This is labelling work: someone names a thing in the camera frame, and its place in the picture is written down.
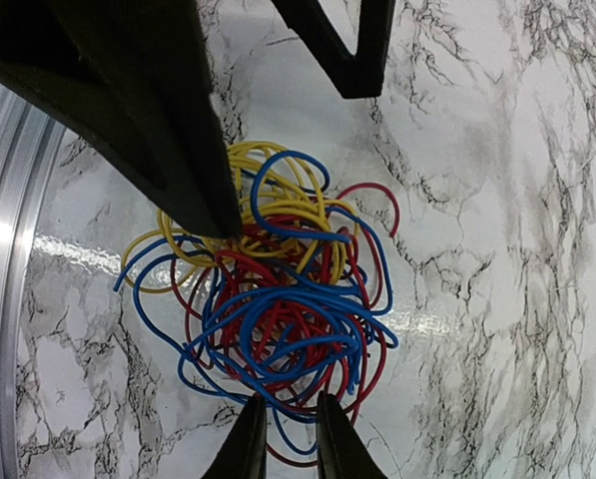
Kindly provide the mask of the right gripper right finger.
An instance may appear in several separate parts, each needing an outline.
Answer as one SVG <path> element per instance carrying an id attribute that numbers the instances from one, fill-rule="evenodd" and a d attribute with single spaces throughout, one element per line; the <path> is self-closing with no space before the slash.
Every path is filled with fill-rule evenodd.
<path id="1" fill-rule="evenodd" d="M 316 445 L 321 479 L 386 479 L 329 393 L 321 392 L 317 398 Z"/>

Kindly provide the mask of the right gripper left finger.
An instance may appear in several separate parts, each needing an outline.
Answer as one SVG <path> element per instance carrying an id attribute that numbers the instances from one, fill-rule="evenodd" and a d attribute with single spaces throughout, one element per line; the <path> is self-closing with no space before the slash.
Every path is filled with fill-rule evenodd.
<path id="1" fill-rule="evenodd" d="M 266 472 L 266 401 L 251 396 L 212 462 L 212 477 L 263 479 Z"/>

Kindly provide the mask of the aluminium front frame rail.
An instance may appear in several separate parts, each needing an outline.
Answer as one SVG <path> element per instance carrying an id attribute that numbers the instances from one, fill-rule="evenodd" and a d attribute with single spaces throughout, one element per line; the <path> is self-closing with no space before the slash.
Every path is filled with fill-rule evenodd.
<path id="1" fill-rule="evenodd" d="M 24 276 L 65 128 L 0 84 L 0 478 L 15 478 L 15 369 Z"/>

